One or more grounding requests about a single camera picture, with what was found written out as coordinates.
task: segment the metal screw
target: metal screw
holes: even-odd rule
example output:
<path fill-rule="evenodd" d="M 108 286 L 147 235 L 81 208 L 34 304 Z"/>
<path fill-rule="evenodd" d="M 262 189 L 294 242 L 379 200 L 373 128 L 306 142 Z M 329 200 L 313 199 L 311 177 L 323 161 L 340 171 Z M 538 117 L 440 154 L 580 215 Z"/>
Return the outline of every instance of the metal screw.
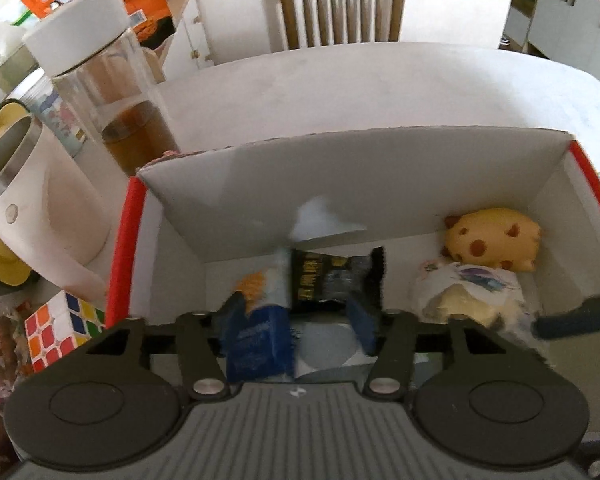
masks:
<path fill-rule="evenodd" d="M 200 395 L 217 395 L 224 390 L 224 383 L 218 379 L 199 379 L 193 384 L 193 390 Z"/>
<path fill-rule="evenodd" d="M 7 224 L 13 224 L 18 217 L 18 206 L 15 204 L 8 205 L 4 215 L 7 217 Z"/>
<path fill-rule="evenodd" d="M 600 460 L 594 460 L 591 462 L 587 474 L 590 478 L 598 478 L 600 476 Z"/>
<path fill-rule="evenodd" d="M 369 383 L 369 389 L 380 395 L 391 395 L 400 389 L 400 383 L 391 377 L 377 377 Z"/>

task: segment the pig ear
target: pig ear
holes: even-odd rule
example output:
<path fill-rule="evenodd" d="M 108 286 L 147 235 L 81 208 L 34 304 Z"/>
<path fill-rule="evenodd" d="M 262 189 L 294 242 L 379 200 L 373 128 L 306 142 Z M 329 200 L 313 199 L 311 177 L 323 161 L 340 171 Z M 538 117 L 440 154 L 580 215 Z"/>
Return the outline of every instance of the pig ear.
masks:
<path fill-rule="evenodd" d="M 462 217 L 461 216 L 448 216 L 445 218 L 445 226 L 447 229 L 451 229 L 454 225 L 456 225 L 460 219 Z"/>

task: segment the chair backrest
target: chair backrest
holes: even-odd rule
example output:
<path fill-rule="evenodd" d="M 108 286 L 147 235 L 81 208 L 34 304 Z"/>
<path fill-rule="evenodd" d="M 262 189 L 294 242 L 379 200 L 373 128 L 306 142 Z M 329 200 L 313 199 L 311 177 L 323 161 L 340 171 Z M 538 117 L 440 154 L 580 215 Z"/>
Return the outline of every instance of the chair backrest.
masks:
<path fill-rule="evenodd" d="M 289 49 L 300 48 L 297 14 L 304 19 L 307 46 L 398 41 L 404 0 L 297 1 L 302 13 L 296 12 L 296 0 L 280 0 Z"/>

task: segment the white plastic wrapper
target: white plastic wrapper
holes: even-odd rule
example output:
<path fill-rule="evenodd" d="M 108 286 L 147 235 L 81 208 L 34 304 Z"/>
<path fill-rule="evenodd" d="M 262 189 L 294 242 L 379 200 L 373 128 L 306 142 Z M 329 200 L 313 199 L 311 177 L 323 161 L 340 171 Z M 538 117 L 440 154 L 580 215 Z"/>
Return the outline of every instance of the white plastic wrapper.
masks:
<path fill-rule="evenodd" d="M 462 314 L 511 342 L 538 349 L 515 272 L 431 260 L 420 266 L 412 292 L 412 309 L 422 321 L 444 323 Z"/>

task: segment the bottle with brown liquid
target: bottle with brown liquid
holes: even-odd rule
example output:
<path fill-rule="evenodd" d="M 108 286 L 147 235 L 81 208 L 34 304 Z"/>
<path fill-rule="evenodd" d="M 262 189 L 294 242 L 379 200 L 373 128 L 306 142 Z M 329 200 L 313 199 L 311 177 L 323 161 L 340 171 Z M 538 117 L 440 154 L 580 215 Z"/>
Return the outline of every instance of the bottle with brown liquid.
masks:
<path fill-rule="evenodd" d="M 123 0 L 75 0 L 42 20 L 24 43 L 88 135 L 133 176 L 178 147 L 129 25 Z"/>

